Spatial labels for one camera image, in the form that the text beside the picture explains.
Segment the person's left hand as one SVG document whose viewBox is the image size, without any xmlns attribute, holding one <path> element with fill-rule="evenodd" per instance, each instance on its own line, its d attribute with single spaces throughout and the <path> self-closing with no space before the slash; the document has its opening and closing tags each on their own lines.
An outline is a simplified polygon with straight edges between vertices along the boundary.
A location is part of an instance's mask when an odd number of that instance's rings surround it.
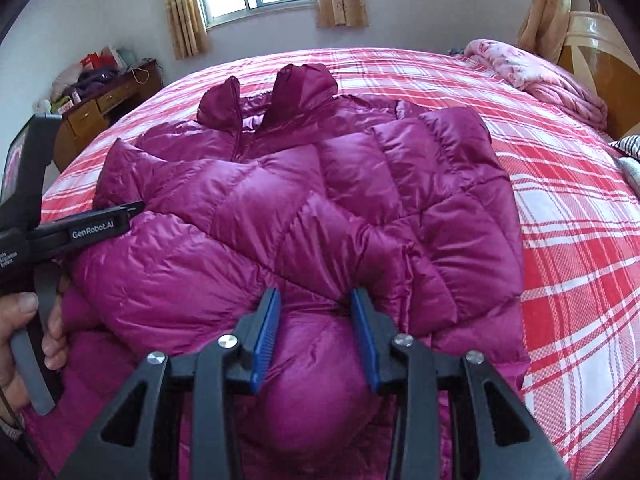
<svg viewBox="0 0 640 480">
<path fill-rule="evenodd" d="M 49 370 L 62 370 L 68 358 L 68 344 L 62 315 L 63 294 L 59 290 L 43 336 L 44 364 Z M 1 390 L 9 406 L 1 407 L 1 418 L 12 425 L 9 410 L 21 410 L 29 404 L 23 378 L 16 370 L 10 348 L 14 332 L 24 328 L 37 314 L 38 298 L 33 292 L 21 292 L 1 298 Z"/>
</svg>

